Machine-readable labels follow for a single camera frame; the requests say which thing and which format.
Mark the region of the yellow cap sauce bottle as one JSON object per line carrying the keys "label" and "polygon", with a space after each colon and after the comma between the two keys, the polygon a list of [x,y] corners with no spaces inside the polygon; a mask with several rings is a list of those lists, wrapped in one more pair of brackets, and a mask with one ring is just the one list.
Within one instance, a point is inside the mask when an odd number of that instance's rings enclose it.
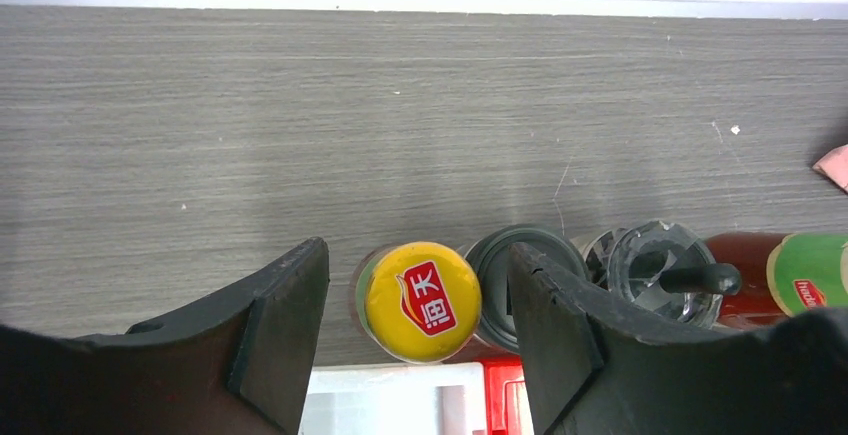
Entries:
{"label": "yellow cap sauce bottle", "polygon": [[741,274],[717,323],[756,329],[815,308],[847,306],[847,235],[729,232],[706,240],[719,263]]}
{"label": "yellow cap sauce bottle", "polygon": [[350,277],[349,305],[360,330],[390,356],[440,363],[472,339],[481,319],[482,290],[456,250],[416,241],[366,255]]}

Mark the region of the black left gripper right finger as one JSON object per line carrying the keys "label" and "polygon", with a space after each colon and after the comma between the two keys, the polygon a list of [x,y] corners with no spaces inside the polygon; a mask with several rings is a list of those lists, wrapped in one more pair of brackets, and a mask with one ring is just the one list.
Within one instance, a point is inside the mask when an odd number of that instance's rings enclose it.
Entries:
{"label": "black left gripper right finger", "polygon": [[843,434],[847,313],[720,333],[633,305],[524,243],[508,280],[538,434]]}

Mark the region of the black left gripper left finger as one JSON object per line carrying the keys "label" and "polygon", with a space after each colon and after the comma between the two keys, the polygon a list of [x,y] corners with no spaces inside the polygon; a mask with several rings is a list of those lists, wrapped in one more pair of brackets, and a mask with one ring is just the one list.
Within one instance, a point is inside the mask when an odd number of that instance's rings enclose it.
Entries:
{"label": "black left gripper left finger", "polygon": [[5,434],[295,434],[329,286],[310,238],[120,335],[1,329]]}

